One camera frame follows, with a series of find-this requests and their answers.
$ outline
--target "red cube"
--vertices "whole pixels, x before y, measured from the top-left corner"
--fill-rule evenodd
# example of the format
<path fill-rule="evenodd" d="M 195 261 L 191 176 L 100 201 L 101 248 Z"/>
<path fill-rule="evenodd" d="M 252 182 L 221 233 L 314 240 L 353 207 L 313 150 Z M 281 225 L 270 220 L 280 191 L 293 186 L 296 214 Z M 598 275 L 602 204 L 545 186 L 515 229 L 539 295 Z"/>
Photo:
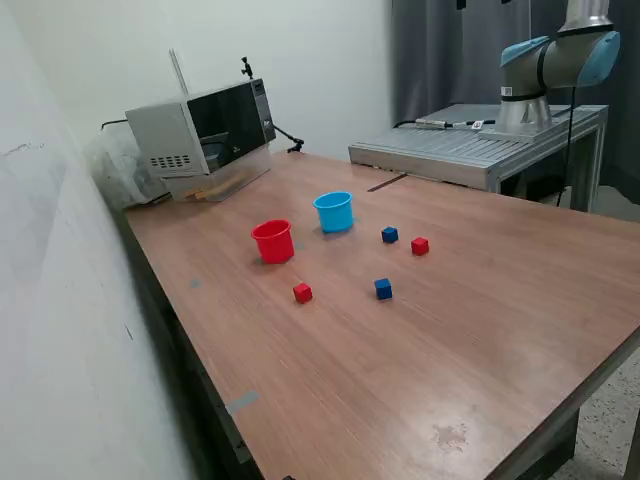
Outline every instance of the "red cube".
<path fill-rule="evenodd" d="M 429 253 L 429 240 L 418 237 L 411 242 L 411 251 L 414 255 L 424 255 Z"/>
<path fill-rule="evenodd" d="M 307 303 L 313 297 L 311 287 L 306 283 L 293 287 L 293 294 L 296 296 L 298 303 Z"/>

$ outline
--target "metal table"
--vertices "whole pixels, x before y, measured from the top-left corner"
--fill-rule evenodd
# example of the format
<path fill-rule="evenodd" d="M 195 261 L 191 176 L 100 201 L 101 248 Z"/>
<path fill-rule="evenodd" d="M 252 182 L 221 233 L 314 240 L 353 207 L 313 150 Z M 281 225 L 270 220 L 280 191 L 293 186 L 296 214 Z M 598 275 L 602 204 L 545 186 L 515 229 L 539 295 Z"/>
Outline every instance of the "metal table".
<path fill-rule="evenodd" d="M 495 119 L 499 105 L 454 105 L 424 117 L 456 123 Z M 582 105 L 574 111 L 570 184 L 571 208 L 585 212 L 595 206 L 602 147 L 607 126 L 606 105 Z M 554 127 L 535 143 L 482 138 L 478 130 L 429 129 L 404 125 L 349 147 L 352 163 L 428 177 L 500 193 L 501 183 L 562 150 L 567 143 L 567 106 L 551 107 Z"/>

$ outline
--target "speckled floor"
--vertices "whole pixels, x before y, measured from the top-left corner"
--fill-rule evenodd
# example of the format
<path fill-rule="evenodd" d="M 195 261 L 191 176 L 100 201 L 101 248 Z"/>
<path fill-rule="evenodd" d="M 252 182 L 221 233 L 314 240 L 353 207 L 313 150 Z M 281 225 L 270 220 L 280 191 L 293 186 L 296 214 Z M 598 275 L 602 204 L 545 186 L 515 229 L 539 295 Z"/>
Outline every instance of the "speckled floor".
<path fill-rule="evenodd" d="M 564 205 L 570 195 L 563 196 Z M 596 213 L 640 221 L 640 206 L 600 187 Z M 620 480 L 640 408 L 640 350 L 582 407 L 576 456 L 553 480 Z"/>

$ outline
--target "plastic bag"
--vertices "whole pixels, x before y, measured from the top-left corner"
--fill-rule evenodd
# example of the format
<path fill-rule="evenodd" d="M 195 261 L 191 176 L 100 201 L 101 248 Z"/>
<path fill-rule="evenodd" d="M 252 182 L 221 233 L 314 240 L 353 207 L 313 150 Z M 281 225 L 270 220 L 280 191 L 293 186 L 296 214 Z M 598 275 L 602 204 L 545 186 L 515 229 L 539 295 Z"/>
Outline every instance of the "plastic bag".
<path fill-rule="evenodd" d="M 96 185 L 113 208 L 143 205 L 168 194 L 164 182 L 149 174 L 126 122 L 105 126 L 84 153 Z"/>

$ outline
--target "wooden table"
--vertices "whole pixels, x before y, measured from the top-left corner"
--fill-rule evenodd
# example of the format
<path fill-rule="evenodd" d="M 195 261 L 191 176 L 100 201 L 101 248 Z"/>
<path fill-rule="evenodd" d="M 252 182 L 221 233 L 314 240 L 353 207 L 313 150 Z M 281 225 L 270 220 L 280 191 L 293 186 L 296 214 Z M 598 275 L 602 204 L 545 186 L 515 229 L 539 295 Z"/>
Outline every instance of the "wooden table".
<path fill-rule="evenodd" d="M 221 204 L 128 213 L 267 480 L 515 478 L 639 345 L 640 225 L 412 177 L 368 191 L 394 176 L 278 155 Z M 354 194 L 348 233 L 319 229 L 331 190 Z M 293 224 L 284 265 L 250 237 L 271 218 Z"/>

